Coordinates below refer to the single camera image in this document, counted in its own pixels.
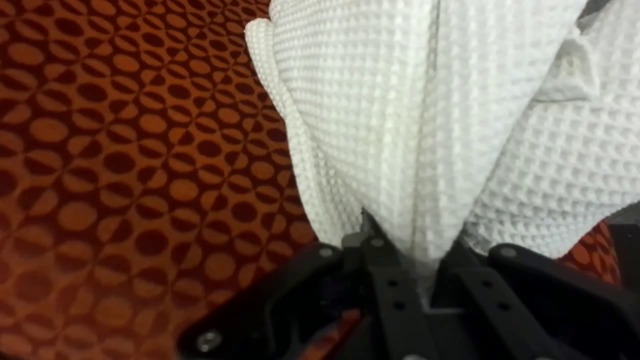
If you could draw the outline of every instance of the circle pattern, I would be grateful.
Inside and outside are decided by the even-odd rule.
[[[245,47],[267,10],[0,3],[3,355],[172,359],[185,327],[315,242]],[[616,281],[599,237],[568,263]]]

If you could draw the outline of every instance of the patterned carpet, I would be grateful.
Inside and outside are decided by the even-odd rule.
[[[245,47],[267,9],[0,3],[0,353],[175,359],[315,242]],[[621,281],[605,226],[567,263]]]

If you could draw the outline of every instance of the screw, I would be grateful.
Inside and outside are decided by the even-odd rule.
[[[332,249],[320,249],[320,256],[323,256],[323,258],[328,258],[328,256],[332,256],[332,255],[335,255]]]
[[[198,337],[198,351],[211,353],[211,351],[219,348],[221,343],[222,343],[221,332],[216,332],[216,330],[205,332]]]
[[[418,357],[418,355],[408,355],[404,357],[403,360],[426,360],[424,357]]]
[[[382,249],[384,246],[382,239],[375,239],[372,246]]]
[[[511,249],[511,246],[505,246],[505,249],[501,249],[501,255],[506,256],[506,258],[517,258],[519,251]]]

